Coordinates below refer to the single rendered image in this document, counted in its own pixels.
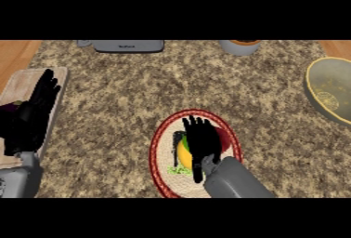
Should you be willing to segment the yellow-rimmed grey bowl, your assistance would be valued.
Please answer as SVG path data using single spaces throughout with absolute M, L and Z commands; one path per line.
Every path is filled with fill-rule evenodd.
M 305 70 L 302 88 L 315 111 L 351 127 L 351 60 L 315 59 Z

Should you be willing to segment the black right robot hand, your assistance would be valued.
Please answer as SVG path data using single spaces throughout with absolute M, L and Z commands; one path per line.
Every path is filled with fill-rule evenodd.
M 200 183 L 203 180 L 201 161 L 207 155 L 213 155 L 212 163 L 216 165 L 221 162 L 222 143 L 216 127 L 206 119 L 188 115 L 182 119 L 184 131 L 178 131 L 179 139 L 173 143 L 173 167 L 191 174 L 193 181 Z M 176 156 L 178 142 L 184 142 L 184 146 L 191 154 L 191 168 L 187 169 L 181 165 Z

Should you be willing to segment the yellow lemon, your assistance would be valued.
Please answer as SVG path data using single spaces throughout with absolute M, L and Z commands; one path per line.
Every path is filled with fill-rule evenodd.
M 191 154 L 184 146 L 184 142 L 179 141 L 176 145 L 176 156 L 178 156 L 178 161 L 184 168 L 190 169 L 191 168 Z

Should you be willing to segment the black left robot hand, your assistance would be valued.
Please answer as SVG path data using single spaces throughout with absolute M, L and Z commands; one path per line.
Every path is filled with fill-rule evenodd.
M 45 69 L 29 99 L 10 112 L 0 106 L 0 138 L 4 139 L 4 155 L 35 152 L 44 143 L 48 115 L 60 91 L 53 70 Z

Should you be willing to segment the grey cup with orange rim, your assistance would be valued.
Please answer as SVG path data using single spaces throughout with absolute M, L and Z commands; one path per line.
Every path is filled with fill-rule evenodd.
M 238 40 L 221 40 L 219 45 L 227 53 L 229 53 L 234 56 L 247 56 L 250 55 L 259 45 L 260 41 L 253 40 L 253 41 L 238 41 Z

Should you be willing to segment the dark purple eggplant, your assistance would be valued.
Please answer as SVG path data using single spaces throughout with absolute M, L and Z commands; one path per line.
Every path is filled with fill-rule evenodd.
M 10 102 L 0 106 L 0 111 L 4 112 L 14 112 L 22 104 L 20 100 L 16 100 L 14 102 Z

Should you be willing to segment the grey flat appliance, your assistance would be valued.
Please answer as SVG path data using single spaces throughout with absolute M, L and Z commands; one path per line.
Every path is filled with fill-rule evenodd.
M 92 46 L 100 53 L 157 53 L 163 51 L 163 40 L 78 40 L 78 47 Z

